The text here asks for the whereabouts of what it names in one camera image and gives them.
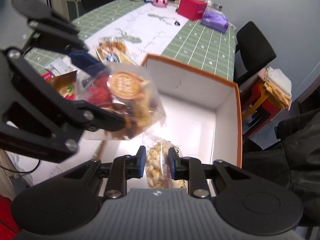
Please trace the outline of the orange brown snack packet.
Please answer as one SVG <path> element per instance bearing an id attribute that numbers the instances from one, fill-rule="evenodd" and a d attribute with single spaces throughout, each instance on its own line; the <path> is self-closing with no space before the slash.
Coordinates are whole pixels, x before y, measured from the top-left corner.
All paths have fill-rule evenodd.
<path id="1" fill-rule="evenodd" d="M 76 71 L 55 76 L 47 82 L 65 99 L 75 100 L 76 98 Z"/>

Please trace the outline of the pink round container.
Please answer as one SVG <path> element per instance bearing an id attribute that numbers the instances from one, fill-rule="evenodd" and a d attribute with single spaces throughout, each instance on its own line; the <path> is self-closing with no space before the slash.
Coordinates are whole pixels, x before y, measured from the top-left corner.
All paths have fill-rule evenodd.
<path id="1" fill-rule="evenodd" d="M 168 6 L 168 0 L 153 0 L 152 5 L 160 8 L 166 8 Z"/>

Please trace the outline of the red spicy snack packet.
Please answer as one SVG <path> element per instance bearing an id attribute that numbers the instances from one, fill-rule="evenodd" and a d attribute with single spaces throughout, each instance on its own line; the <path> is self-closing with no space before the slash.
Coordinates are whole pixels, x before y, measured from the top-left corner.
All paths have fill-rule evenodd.
<path id="1" fill-rule="evenodd" d="M 48 71 L 47 73 L 42 75 L 42 78 L 48 82 L 49 80 L 51 80 L 54 77 L 53 73 L 51 71 Z"/>

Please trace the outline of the black chair right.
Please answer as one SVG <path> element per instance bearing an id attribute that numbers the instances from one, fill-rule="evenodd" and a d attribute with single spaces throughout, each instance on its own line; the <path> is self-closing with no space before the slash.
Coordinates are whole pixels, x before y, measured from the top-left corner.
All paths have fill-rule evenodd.
<path id="1" fill-rule="evenodd" d="M 238 75 L 237 67 L 234 68 L 234 82 L 240 87 L 254 74 L 266 67 L 277 55 L 266 37 L 255 25 L 249 21 L 236 33 L 237 45 L 235 53 L 240 56 L 246 72 Z"/>

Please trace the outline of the pink cube box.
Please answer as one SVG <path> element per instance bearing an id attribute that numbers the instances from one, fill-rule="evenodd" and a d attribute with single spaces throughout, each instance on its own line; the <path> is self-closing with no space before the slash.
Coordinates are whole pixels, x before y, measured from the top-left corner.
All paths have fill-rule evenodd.
<path id="1" fill-rule="evenodd" d="M 201 0 L 180 0 L 177 13 L 191 21 L 201 20 L 207 3 Z"/>

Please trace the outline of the white table runner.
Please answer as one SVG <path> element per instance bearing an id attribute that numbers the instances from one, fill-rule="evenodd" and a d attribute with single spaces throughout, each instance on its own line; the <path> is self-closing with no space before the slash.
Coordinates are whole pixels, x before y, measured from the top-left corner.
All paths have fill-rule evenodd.
<path id="1" fill-rule="evenodd" d="M 174 25 L 175 21 L 178 21 L 180 26 Z M 72 21 L 80 30 L 79 37 L 87 44 L 93 56 L 97 56 L 94 47 L 98 46 L 99 38 L 119 37 L 124 40 L 131 58 L 137 64 L 142 63 L 147 53 L 161 55 L 187 22 L 185 17 L 177 14 L 176 8 L 172 5 L 158 8 L 151 3 L 131 0 L 108 3 Z M 32 49 L 24 58 L 39 74 L 44 74 L 47 72 L 45 66 L 58 57 L 71 65 L 68 57 L 40 49 Z M 40 183 L 69 169 L 70 164 L 77 165 L 83 162 L 81 159 L 90 158 L 99 144 L 99 141 L 83 139 L 80 152 L 67 163 L 60 165 L 42 161 L 36 171 L 23 175 L 22 178 L 30 186 Z M 18 170 L 31 170 L 38 162 L 36 159 L 11 152 L 7 154 Z"/>

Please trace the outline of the black leather jacket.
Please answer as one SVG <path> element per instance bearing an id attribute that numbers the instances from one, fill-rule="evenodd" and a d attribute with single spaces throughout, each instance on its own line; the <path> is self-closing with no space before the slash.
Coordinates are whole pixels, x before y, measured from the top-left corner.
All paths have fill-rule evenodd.
<path id="1" fill-rule="evenodd" d="M 319 226 L 319 110 L 281 121 L 278 142 L 242 144 L 242 169 L 294 192 L 304 211 L 299 226 Z"/>

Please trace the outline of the orange cardboard box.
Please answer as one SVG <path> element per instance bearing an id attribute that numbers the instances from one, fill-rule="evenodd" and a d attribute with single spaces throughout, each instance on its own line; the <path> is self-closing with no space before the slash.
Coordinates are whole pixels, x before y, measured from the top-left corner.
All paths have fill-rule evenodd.
<path id="1" fill-rule="evenodd" d="M 134 155 L 166 140 L 184 157 L 212 164 L 222 159 L 242 166 L 242 118 L 237 84 L 175 60 L 147 55 L 149 70 L 160 93 L 166 118 L 132 140 L 102 141 L 97 158 L 104 163 Z"/>

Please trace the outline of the green checked tablecloth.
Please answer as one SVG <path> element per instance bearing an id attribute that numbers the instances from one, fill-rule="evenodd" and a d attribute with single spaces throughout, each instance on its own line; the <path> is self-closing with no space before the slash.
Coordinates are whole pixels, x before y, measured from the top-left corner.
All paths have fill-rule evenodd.
<path id="1" fill-rule="evenodd" d="M 234 29 L 222 34 L 188 20 L 161 55 L 232 81 L 235 44 Z"/>

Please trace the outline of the purple tissue pack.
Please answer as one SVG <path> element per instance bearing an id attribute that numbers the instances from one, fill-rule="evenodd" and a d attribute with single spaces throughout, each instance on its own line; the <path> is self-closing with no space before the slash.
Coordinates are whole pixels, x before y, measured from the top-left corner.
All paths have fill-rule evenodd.
<path id="1" fill-rule="evenodd" d="M 212 9 L 204 12 L 200 23 L 222 34 L 225 34 L 229 28 L 229 20 L 226 16 L 222 12 Z"/>

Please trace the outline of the puffed rice snack bag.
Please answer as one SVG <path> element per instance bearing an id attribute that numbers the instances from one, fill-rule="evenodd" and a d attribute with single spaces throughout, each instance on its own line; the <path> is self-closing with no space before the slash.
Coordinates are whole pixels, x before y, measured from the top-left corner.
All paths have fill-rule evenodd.
<path id="1" fill-rule="evenodd" d="M 183 157 L 180 149 L 171 142 L 160 140 L 153 145 L 147 155 L 145 163 L 148 187 L 151 189 L 178 189 L 187 190 L 185 180 L 173 180 L 169 168 L 169 148 L 173 147 L 179 157 Z"/>

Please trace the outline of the mixed fruit chips bag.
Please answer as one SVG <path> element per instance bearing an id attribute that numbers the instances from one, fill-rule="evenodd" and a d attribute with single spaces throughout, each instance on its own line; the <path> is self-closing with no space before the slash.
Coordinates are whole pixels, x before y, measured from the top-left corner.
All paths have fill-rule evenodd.
<path id="1" fill-rule="evenodd" d="M 130 140 L 166 119 L 150 72 L 134 64 L 103 62 L 90 66 L 87 72 L 78 72 L 76 99 L 125 119 L 125 127 L 120 131 L 85 132 L 88 140 Z"/>

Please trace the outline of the red stool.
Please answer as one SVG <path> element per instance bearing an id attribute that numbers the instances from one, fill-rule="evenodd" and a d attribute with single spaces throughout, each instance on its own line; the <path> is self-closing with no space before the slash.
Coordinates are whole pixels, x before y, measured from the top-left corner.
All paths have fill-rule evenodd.
<path id="1" fill-rule="evenodd" d="M 250 118 L 244 137 L 250 137 L 263 128 L 284 108 L 264 87 L 264 81 L 256 77 L 241 93 L 242 122 Z"/>

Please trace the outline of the folded cloths stack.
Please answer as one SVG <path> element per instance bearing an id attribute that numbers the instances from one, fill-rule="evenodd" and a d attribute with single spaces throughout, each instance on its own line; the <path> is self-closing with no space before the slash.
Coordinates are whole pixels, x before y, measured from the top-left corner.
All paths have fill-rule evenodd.
<path id="1" fill-rule="evenodd" d="M 266 90 L 279 102 L 282 108 L 290 110 L 292 103 L 292 83 L 280 70 L 271 66 L 265 67 L 258 72 L 263 80 Z"/>

